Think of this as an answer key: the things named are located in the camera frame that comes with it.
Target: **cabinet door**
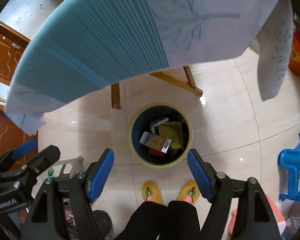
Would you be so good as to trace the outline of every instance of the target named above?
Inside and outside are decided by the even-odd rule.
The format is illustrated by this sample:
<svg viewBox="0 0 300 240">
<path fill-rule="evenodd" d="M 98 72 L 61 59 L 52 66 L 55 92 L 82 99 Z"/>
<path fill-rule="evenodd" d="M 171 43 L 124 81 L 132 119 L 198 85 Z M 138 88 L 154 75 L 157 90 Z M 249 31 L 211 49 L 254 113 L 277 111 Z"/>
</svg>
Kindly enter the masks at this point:
<svg viewBox="0 0 300 240">
<path fill-rule="evenodd" d="M 11 80 L 24 48 L 13 46 L 13 42 L 0 34 L 0 77 Z"/>
<path fill-rule="evenodd" d="M 37 141 L 37 136 L 28 136 L 22 130 L 20 130 L 4 113 L 0 112 L 0 156 L 7 150 L 18 147 L 31 138 L 34 138 Z M 20 160 L 16 161 L 12 167 L 12 170 L 18 169 L 36 153 L 38 153 L 38 148 L 25 157 L 22 157 Z"/>
</svg>

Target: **person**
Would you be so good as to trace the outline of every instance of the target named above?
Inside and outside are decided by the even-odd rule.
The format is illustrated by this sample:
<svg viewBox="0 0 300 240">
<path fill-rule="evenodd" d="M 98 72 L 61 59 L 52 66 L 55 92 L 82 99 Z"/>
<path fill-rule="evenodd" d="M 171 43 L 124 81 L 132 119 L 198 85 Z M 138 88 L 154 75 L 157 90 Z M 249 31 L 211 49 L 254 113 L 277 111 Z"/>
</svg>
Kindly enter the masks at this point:
<svg viewBox="0 0 300 240">
<path fill-rule="evenodd" d="M 147 181 L 142 186 L 144 202 L 132 214 L 125 229 L 115 240 L 196 240 L 200 233 L 197 209 L 200 196 L 197 184 L 190 180 L 177 199 L 163 204 L 158 186 Z"/>
</svg>

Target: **pink plastic stool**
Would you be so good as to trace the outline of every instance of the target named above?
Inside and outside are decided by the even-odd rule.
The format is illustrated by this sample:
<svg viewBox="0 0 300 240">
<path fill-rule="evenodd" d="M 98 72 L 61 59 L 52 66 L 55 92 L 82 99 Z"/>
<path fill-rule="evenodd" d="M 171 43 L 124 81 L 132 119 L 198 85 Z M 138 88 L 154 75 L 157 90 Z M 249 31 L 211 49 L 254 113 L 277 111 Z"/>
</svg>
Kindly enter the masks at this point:
<svg viewBox="0 0 300 240">
<path fill-rule="evenodd" d="M 286 221 L 283 218 L 283 215 L 280 211 L 280 209 L 272 202 L 272 200 L 269 198 L 268 195 L 266 195 L 266 198 L 270 204 L 270 207 L 272 209 L 272 212 L 274 214 L 275 220 L 277 221 L 278 224 L 278 229 L 280 232 L 280 235 L 283 233 L 284 229 L 286 228 Z M 233 210 L 231 212 L 231 221 L 228 226 L 228 234 L 231 236 L 234 228 L 234 222 L 235 222 L 235 217 L 237 216 L 237 210 Z"/>
</svg>

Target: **wooden cabinet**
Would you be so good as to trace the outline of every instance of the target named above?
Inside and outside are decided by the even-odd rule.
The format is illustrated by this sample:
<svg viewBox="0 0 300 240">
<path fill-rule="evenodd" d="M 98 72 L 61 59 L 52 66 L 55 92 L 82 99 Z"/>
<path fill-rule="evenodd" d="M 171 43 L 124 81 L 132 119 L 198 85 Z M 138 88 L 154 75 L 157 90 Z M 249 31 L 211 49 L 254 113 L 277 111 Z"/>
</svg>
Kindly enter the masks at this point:
<svg viewBox="0 0 300 240">
<path fill-rule="evenodd" d="M 18 61 L 28 44 L 29 39 L 20 33 L 12 30 L 4 23 L 0 22 L 0 82 L 6 85 L 10 84 L 12 75 L 15 71 Z M 0 105 L 0 156 L 7 150 L 20 146 L 29 139 L 34 138 L 38 142 L 36 136 L 28 136 L 19 129 L 4 113 L 3 106 Z M 38 153 L 38 148 L 32 153 L 18 160 L 12 169 L 18 169 L 34 154 Z"/>
</svg>

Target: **yellow slipper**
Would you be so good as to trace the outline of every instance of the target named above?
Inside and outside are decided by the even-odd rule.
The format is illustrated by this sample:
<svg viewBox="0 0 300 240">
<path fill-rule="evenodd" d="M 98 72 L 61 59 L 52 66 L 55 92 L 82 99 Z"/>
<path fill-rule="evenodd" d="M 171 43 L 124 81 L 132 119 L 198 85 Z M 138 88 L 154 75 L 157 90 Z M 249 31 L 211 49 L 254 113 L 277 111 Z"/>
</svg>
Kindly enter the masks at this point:
<svg viewBox="0 0 300 240">
<path fill-rule="evenodd" d="M 143 184 L 141 193 L 143 201 L 151 201 L 163 205 L 161 192 L 154 182 L 147 181 L 145 184 Z"/>
<path fill-rule="evenodd" d="M 194 205 L 200 196 L 200 191 L 194 180 L 189 180 L 180 190 L 177 201 L 186 201 Z"/>
</svg>

